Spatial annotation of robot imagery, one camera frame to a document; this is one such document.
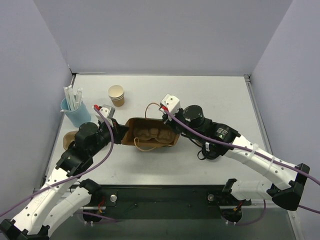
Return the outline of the green paper bag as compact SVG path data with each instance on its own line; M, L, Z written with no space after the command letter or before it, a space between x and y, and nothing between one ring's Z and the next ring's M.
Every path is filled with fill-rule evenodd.
M175 133L161 119L147 117L130 118L126 124L121 144L134 146L141 152L149 152L162 147L173 147L177 144L180 135Z

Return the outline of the single brown pulp cup carrier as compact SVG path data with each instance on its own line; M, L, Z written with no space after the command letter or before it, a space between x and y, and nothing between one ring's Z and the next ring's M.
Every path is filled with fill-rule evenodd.
M135 128L133 135L140 141L155 140L159 143L170 144L174 141L176 135L168 129L161 128Z

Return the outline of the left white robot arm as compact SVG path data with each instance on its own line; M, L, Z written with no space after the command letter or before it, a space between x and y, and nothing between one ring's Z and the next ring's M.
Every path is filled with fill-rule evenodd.
M111 123L87 122L61 155L54 170L31 201L12 219L4 219L0 231L8 240L48 240L54 230L79 208L100 203L102 187L91 179L82 180L65 200L62 195L88 172L93 157L108 144L121 144L129 128L115 119Z

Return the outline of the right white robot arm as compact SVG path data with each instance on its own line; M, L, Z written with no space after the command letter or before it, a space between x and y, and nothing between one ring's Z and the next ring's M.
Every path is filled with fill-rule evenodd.
M225 203L251 199L271 200L285 210L297 210L308 179L309 166L288 163L271 155L234 128L206 118L199 105L180 108L175 114L163 105L160 110L165 124L182 136L200 143L201 154L205 159L214 160L225 156L265 178L261 181L229 179L221 192Z

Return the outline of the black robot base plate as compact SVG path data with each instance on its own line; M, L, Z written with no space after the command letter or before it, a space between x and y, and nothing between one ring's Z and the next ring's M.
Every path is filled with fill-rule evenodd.
M80 210L86 222L213 220L239 222L242 207L223 185L103 185Z

